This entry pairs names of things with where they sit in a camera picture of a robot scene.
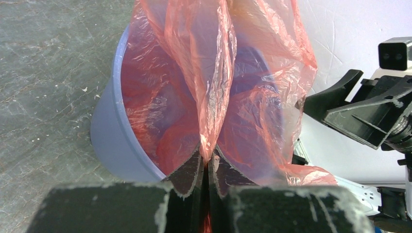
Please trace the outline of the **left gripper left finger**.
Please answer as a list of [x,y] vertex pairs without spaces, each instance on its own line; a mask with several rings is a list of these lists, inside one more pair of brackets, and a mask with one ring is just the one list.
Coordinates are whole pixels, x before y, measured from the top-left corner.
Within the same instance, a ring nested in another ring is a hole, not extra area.
[[203,159],[199,148],[154,183],[70,184],[53,188],[30,233],[196,233]]

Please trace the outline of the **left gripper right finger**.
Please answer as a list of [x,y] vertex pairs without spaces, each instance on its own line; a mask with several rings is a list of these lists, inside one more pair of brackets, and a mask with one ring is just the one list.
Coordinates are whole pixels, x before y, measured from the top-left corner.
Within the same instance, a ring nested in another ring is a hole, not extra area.
[[338,186],[259,186],[219,147],[208,162],[213,233],[372,233],[361,204]]

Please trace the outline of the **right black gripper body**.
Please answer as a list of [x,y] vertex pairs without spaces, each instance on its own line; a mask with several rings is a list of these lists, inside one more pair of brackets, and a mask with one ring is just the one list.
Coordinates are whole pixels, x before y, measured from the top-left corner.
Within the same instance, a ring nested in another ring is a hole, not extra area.
[[356,110],[363,144],[383,151],[412,150],[412,77],[382,76],[363,79],[354,102],[367,105]]

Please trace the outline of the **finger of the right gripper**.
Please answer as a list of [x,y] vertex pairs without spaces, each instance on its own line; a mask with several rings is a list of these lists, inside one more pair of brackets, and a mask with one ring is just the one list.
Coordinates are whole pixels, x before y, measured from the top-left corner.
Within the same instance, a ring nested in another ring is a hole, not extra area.
[[375,97],[335,108],[323,123],[376,150],[412,148],[411,96]]
[[333,86],[306,97],[303,112],[317,121],[324,120],[329,110],[345,105],[346,97],[362,75],[361,70],[348,70]]

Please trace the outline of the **red translucent trash bag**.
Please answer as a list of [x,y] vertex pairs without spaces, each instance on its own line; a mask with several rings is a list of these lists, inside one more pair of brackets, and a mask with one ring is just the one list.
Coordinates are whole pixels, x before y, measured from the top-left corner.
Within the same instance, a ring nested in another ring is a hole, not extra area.
[[292,164],[316,59],[294,0],[137,0],[121,68],[132,130],[171,174],[215,147],[260,185],[335,185]]

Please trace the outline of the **blue plastic trash bin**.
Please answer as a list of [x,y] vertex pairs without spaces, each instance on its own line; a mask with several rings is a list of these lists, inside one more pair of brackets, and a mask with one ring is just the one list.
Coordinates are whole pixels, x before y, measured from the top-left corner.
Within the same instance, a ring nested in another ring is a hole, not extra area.
[[[217,146],[251,181],[284,182],[293,146],[275,77],[250,34],[238,33],[236,39],[234,79]],[[122,34],[90,133],[98,159],[126,181],[162,180],[202,149],[196,100],[149,23],[130,24]]]

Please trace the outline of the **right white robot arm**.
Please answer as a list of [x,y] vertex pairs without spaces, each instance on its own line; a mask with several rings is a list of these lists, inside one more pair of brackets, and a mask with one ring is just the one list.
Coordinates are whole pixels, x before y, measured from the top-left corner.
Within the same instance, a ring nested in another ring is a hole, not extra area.
[[412,71],[347,71],[306,99],[293,162],[321,167],[380,229],[412,230]]

